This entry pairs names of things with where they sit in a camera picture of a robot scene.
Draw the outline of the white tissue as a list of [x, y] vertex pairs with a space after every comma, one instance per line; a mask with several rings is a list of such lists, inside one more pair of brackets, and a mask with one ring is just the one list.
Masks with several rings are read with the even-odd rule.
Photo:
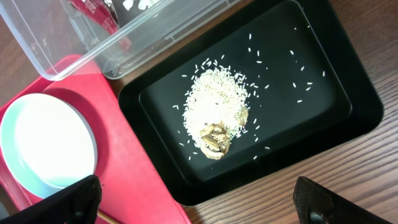
[[159, 0], [124, 0], [123, 6], [127, 11], [133, 7], [137, 7], [139, 10], [144, 11], [152, 7], [157, 2], [159, 2]]

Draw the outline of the rice food scraps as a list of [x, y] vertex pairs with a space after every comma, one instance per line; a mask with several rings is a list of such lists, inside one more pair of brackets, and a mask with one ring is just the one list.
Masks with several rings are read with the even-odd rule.
[[326, 110], [324, 70], [308, 32], [243, 27], [177, 69], [190, 77], [183, 126], [210, 159], [296, 128]]

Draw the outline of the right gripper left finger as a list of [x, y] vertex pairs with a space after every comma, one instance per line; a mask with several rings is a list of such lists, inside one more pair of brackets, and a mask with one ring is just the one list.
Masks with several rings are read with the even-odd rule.
[[95, 175], [66, 187], [1, 220], [1, 224], [94, 224], [102, 189]]

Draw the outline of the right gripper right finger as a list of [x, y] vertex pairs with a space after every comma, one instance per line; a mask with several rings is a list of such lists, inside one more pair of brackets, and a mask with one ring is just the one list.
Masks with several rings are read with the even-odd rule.
[[391, 224], [304, 176], [296, 181], [293, 201], [300, 224]]

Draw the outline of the red snack wrapper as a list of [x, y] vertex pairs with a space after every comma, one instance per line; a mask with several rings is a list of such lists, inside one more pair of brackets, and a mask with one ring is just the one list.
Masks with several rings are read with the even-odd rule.
[[122, 3], [113, 0], [67, 0], [67, 2], [83, 15], [100, 25], [109, 35], [117, 33], [121, 28], [118, 9]]

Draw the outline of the light blue dinner plate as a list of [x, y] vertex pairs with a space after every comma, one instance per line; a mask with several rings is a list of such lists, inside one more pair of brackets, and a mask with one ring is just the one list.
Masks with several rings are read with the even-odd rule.
[[94, 133], [69, 103], [43, 93], [24, 95], [5, 110], [1, 152], [19, 184], [39, 198], [94, 174]]

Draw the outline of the wooden chopstick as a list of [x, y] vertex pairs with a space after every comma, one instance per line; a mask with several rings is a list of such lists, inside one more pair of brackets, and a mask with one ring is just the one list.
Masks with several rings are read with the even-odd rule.
[[108, 217], [100, 211], [97, 212], [97, 216], [109, 224], [119, 224], [116, 220], [113, 220], [112, 218]]

